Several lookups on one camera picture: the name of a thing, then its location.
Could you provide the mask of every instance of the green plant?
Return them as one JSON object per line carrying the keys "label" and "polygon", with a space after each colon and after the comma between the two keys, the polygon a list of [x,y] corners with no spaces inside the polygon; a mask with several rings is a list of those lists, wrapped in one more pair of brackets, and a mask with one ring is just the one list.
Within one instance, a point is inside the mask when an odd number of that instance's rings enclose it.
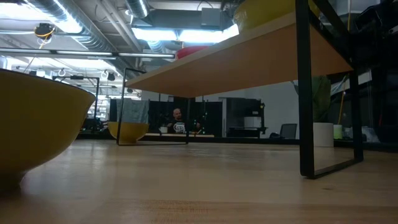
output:
{"label": "green plant", "polygon": [[[299,86],[294,85],[299,93]],[[312,78],[312,119],[316,123],[325,123],[328,120],[330,108],[331,83],[326,76]]]}

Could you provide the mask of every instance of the wooden shelf underside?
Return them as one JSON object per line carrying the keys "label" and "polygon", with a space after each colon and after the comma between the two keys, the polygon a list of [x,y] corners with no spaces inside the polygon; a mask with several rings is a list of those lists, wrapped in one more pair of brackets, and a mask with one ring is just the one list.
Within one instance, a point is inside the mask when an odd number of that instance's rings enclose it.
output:
{"label": "wooden shelf underside", "polygon": [[[351,71],[344,58],[310,27],[312,75]],[[193,98],[297,79],[295,14],[151,71],[128,88]]]}

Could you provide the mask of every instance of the red object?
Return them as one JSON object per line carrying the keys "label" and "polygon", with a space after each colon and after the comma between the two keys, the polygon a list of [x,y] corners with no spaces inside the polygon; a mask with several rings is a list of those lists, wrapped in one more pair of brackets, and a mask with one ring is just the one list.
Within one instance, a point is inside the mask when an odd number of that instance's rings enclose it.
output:
{"label": "red object", "polygon": [[198,52],[199,50],[203,50],[208,48],[207,46],[194,46],[194,47],[185,47],[179,51],[177,51],[177,59],[181,59],[183,57],[186,57],[190,54],[193,54],[195,52]]}

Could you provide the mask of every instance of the white container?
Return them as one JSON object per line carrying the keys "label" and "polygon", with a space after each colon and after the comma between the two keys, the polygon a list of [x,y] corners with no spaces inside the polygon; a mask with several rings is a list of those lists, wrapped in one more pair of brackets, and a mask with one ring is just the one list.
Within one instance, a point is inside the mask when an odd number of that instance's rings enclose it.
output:
{"label": "white container", "polygon": [[334,147],[332,123],[313,124],[313,145],[314,147]]}

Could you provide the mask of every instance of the office chair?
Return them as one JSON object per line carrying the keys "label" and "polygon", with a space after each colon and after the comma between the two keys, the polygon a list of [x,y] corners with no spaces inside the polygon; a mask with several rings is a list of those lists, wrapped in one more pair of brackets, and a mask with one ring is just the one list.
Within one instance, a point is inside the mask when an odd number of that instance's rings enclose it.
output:
{"label": "office chair", "polygon": [[280,127],[280,134],[271,133],[271,139],[296,139],[297,124],[283,124]]}

